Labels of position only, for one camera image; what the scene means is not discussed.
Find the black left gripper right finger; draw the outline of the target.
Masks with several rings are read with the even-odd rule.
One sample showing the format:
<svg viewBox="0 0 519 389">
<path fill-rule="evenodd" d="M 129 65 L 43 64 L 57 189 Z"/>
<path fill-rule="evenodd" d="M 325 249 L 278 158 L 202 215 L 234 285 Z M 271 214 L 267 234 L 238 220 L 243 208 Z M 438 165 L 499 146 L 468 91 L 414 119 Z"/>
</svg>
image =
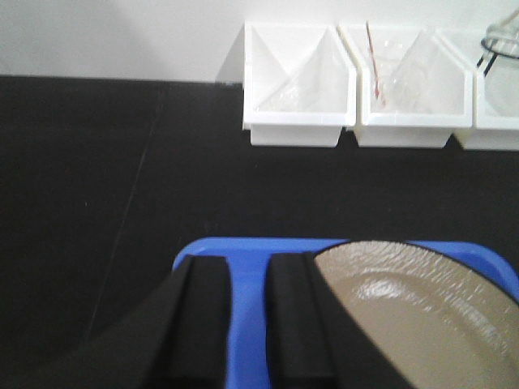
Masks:
<svg viewBox="0 0 519 389">
<path fill-rule="evenodd" d="M 310 252 L 275 254 L 265 279 L 268 373 L 274 388 L 410 388 L 346 312 Z"/>
</svg>

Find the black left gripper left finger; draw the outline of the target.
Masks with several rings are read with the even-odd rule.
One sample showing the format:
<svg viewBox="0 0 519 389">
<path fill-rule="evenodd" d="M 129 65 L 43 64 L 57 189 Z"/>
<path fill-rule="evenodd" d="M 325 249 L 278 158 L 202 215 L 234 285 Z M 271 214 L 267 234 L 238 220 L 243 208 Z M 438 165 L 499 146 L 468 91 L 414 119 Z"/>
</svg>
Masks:
<svg viewBox="0 0 519 389">
<path fill-rule="evenodd" d="M 43 373 L 42 388 L 223 388 L 226 260 L 189 256 L 133 313 Z"/>
</svg>

